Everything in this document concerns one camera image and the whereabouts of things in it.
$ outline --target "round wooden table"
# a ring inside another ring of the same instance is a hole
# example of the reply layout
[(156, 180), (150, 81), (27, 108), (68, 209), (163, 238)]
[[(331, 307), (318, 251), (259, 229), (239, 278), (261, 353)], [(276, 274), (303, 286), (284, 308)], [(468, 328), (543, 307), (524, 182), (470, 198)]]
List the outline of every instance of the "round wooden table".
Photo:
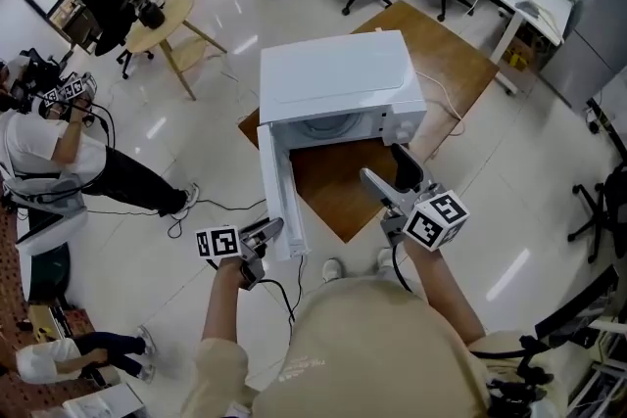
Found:
[[(226, 53), (226, 49), (187, 20), (193, 6), (194, 0), (166, 0), (162, 9), (166, 16), (164, 23), (158, 28), (152, 29), (144, 26), (140, 20), (136, 21), (126, 38), (126, 49), (136, 54), (143, 53), (159, 45), (162, 51), (164, 51), (169, 65), (176, 73), (178, 80), (183, 84), (192, 100), (195, 101), (196, 97), (187, 84), (183, 72), (190, 69), (203, 58), (208, 42), (223, 53)], [(172, 48), (168, 43), (168, 37), (182, 24), (193, 31), (196, 36), (187, 38)]]

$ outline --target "microwave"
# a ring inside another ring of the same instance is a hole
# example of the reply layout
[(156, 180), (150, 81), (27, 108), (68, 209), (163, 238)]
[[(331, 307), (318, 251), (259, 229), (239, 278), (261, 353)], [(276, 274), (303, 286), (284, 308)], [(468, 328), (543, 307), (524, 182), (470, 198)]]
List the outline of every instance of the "microwave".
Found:
[(258, 128), (267, 213), (280, 217), (276, 258), (310, 251), (290, 151), (381, 138), (408, 143), (426, 114), (410, 53), (397, 30), (263, 49)]

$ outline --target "black pants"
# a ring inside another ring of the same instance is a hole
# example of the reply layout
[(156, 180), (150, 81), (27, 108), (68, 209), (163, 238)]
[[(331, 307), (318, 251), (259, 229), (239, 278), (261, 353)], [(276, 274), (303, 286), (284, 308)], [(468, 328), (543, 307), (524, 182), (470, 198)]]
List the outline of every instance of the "black pants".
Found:
[(104, 367), (109, 364), (134, 377), (137, 377), (141, 371), (142, 365), (139, 362), (126, 357), (128, 353), (136, 353), (137, 355), (144, 353), (146, 343), (141, 338), (97, 332), (76, 337), (74, 342), (81, 355), (86, 355), (97, 348), (104, 348), (109, 354), (107, 363), (89, 364), (83, 369), (81, 376), (88, 375), (91, 368)]
[(105, 170), (82, 192), (106, 195), (121, 203), (157, 210), (161, 215), (179, 212), (187, 201), (183, 190), (172, 188), (145, 165), (109, 147)]

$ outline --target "person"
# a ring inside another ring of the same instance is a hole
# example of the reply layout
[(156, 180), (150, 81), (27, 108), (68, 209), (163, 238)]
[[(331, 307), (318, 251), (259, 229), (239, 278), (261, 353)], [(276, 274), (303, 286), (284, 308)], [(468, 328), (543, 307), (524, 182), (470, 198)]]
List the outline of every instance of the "person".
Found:
[(17, 351), (4, 336), (0, 340), (0, 375), (16, 373), (34, 385), (75, 380), (89, 376), (92, 368), (112, 365), (130, 376), (150, 383), (155, 366), (143, 366), (127, 357), (129, 353), (154, 356), (155, 344), (144, 326), (134, 337), (114, 333), (87, 333), (75, 338), (30, 345)]
[[(399, 285), (390, 250), (368, 279), (343, 278), (341, 262), (329, 260), (326, 284), (298, 316), (278, 377), (260, 393), (245, 384), (248, 359), (237, 345), (239, 262), (223, 260), (181, 418), (487, 416), (486, 363), (500, 378), (515, 378), (517, 361), (484, 361), (470, 351), (520, 349), (518, 336), (486, 336), (441, 253), (413, 240), (404, 247), (428, 302)], [(259, 336), (264, 325), (260, 318)], [(548, 392), (543, 405), (565, 414), (565, 393), (557, 383)]]
[(82, 193), (104, 195), (121, 203), (184, 218), (196, 204), (199, 188), (171, 187), (157, 173), (82, 132), (85, 97), (73, 103), (70, 121), (59, 120), (59, 104), (53, 105), (49, 118), (39, 114), (20, 114), (11, 110), (15, 99), (8, 94), (7, 73), (0, 69), (0, 162), (16, 175), (76, 174), (84, 183)]

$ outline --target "sneaker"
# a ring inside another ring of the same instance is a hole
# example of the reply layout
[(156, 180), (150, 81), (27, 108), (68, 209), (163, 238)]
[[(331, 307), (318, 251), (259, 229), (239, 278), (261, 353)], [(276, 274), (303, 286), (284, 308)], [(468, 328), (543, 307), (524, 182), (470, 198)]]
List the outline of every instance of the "sneaker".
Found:
[(143, 366), (141, 368), (141, 371), (137, 375), (137, 378), (139, 378), (140, 380), (143, 380), (148, 385), (150, 385), (151, 382), (153, 381), (153, 378), (155, 378), (155, 365), (149, 364), (147, 366)]
[(155, 347), (155, 342), (153, 342), (153, 338), (150, 336), (150, 333), (144, 326), (139, 326), (135, 333), (135, 336), (141, 340), (143, 340), (146, 348), (144, 349), (144, 353), (142, 355), (148, 355), (152, 357), (157, 352), (157, 348)]
[(339, 259), (333, 257), (324, 262), (322, 266), (322, 279), (324, 279), (324, 282), (335, 281), (343, 276), (342, 262)]
[(376, 269), (374, 272), (378, 272), (381, 268), (385, 268), (389, 266), (390, 268), (394, 267), (394, 263), (392, 262), (392, 250), (390, 248), (383, 248), (379, 251), (379, 254), (376, 257)]
[(190, 187), (185, 190), (185, 193), (187, 194), (185, 206), (183, 206), (183, 209), (181, 209), (179, 212), (175, 212), (171, 215), (171, 217), (179, 221), (181, 219), (185, 219), (187, 217), (187, 214), (189, 214), (189, 210), (196, 206), (196, 203), (198, 202), (198, 197), (200, 196), (200, 188), (196, 183), (192, 183)]

